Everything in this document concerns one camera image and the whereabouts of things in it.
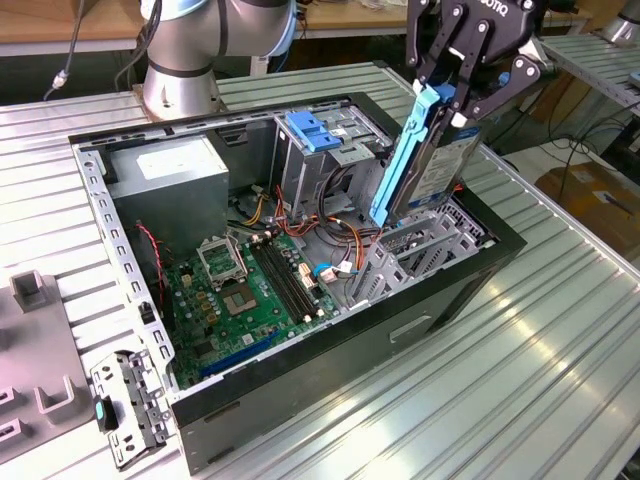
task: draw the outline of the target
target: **metal cylinder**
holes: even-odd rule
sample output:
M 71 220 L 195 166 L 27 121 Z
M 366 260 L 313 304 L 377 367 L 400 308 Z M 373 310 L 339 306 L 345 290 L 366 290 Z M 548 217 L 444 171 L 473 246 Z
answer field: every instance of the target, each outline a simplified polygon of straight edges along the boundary
M 615 45 L 627 47 L 636 44 L 639 30 L 640 0 L 629 0 L 599 35 Z
M 162 21 L 148 49 L 146 108 L 162 119 L 217 111 L 214 57 L 271 54 L 291 28 L 291 1 L 211 0 L 188 15 Z

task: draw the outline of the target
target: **connector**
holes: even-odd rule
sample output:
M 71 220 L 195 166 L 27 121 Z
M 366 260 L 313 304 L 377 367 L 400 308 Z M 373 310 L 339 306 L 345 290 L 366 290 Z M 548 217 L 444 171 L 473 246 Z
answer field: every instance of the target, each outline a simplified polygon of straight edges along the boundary
M 311 290 L 316 286 L 315 278 L 311 273 L 311 269 L 306 263 L 298 265 L 298 273 L 300 274 L 300 280 L 307 290 Z
M 69 78 L 69 74 L 64 70 L 60 70 L 53 79 L 51 88 L 53 88 L 54 90 L 60 90 L 62 87 L 64 87 L 64 84 L 67 83 L 67 78 Z
M 333 268 L 327 268 L 320 273 L 320 278 L 324 283 L 332 283 L 338 280 L 336 274 L 333 273 Z

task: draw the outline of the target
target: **ram slot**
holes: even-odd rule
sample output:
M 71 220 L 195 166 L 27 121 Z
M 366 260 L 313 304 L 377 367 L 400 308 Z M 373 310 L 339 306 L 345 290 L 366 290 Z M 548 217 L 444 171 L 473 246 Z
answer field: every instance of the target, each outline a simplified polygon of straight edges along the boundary
M 311 300 L 309 300 L 306 290 L 296 276 L 291 272 L 289 265 L 285 262 L 284 258 L 282 258 L 278 249 L 273 245 L 268 245 L 267 253 L 273 260 L 276 269 L 284 272 L 284 280 L 289 285 L 289 288 L 291 288 L 291 291 L 295 295 L 296 301 L 300 307 L 310 317 L 315 316 L 316 309 L 314 308 L 313 303 L 311 303 Z
M 295 297 L 289 292 L 286 283 L 280 278 L 277 268 L 273 265 L 269 256 L 263 246 L 256 246 L 252 248 L 253 257 L 260 265 L 260 268 L 267 277 L 267 281 L 271 284 L 275 290 L 278 298 L 284 303 L 287 312 L 293 317 L 295 323 L 300 323 L 304 318 L 304 312 L 301 310 Z

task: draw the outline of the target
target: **slotted aluminum surface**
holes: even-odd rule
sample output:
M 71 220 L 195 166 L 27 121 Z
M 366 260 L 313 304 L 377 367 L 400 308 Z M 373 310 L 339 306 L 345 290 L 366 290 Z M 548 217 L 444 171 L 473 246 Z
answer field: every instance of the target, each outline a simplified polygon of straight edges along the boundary
M 545 37 L 542 46 L 560 67 L 622 107 L 640 115 L 640 89 L 627 81 L 640 71 L 640 48 L 621 48 L 593 35 Z
M 410 89 L 372 64 L 221 82 L 233 109 L 365 91 L 398 122 Z M 135 348 L 67 135 L 145 121 L 130 94 L 0 109 L 0 285 L 58 278 L 85 369 Z M 639 277 L 488 150 L 465 179 L 528 242 L 454 323 L 198 478 L 613 478 L 640 444 Z M 174 437 L 115 472 L 94 422 L 1 478 L 185 478 Z

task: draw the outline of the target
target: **motherboard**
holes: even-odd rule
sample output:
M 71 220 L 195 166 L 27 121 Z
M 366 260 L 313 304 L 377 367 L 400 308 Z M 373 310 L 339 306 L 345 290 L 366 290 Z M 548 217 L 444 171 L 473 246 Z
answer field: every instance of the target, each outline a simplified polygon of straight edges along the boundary
M 287 235 L 237 249 L 235 239 L 232 248 L 224 242 L 229 245 L 224 239 L 213 248 L 205 244 L 198 255 L 165 269 L 171 287 L 166 301 L 173 302 L 175 316 L 169 332 L 176 352 L 173 371 L 181 389 L 339 315 L 325 287 L 305 274 L 306 263 Z M 234 271 L 228 280 L 212 283 L 212 277 Z M 296 285 L 284 283 L 289 281 Z M 305 297 L 293 301 L 293 292 Z M 304 305 L 312 307 L 300 311 Z

